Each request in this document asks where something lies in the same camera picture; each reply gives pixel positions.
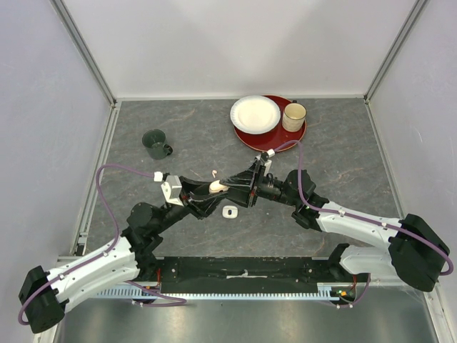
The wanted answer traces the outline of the beige small charging case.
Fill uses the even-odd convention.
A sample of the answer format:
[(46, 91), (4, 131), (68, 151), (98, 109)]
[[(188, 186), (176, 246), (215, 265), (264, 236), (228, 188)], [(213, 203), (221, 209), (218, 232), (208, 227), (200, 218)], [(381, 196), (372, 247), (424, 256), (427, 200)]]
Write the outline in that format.
[(209, 193), (210, 194), (227, 192), (228, 190), (229, 190), (229, 187), (221, 184), (219, 180), (216, 180), (209, 184)]

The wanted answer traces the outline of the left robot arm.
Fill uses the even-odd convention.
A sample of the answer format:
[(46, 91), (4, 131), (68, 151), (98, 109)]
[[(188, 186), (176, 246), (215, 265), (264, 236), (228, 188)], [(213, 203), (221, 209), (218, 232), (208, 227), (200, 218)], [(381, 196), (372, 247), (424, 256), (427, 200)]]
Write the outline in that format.
[(29, 270), (19, 292), (19, 324), (34, 334), (44, 332), (104, 289), (151, 280), (157, 270), (152, 252), (162, 241), (160, 233), (189, 214), (207, 217), (229, 191), (220, 181), (195, 182), (160, 171), (150, 177), (160, 183), (165, 204), (138, 205), (125, 230), (116, 228), (110, 242), (84, 257), (50, 270)]

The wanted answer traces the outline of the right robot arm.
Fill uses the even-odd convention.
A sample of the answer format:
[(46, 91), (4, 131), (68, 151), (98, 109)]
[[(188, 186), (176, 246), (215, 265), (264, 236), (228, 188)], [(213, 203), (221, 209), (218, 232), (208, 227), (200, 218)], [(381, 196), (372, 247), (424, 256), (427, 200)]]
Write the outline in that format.
[(449, 248), (424, 219), (407, 214), (404, 219), (377, 217), (347, 209), (315, 192), (307, 171), (298, 168), (280, 181), (268, 170), (269, 162), (257, 157), (245, 171), (220, 181), (228, 199), (252, 207), (258, 198), (294, 207), (292, 217), (304, 229), (340, 234), (365, 243), (364, 247), (340, 244), (336, 258), (327, 263), (335, 281), (351, 274), (398, 278), (407, 285), (430, 292), (443, 270), (451, 268)]

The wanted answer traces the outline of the white charging case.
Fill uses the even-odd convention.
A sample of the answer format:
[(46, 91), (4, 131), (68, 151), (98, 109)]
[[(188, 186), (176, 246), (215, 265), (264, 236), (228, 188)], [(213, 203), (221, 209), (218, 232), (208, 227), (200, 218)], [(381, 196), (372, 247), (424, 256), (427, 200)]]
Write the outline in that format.
[(225, 219), (235, 219), (238, 216), (238, 208), (232, 205), (226, 205), (222, 209), (222, 216)]

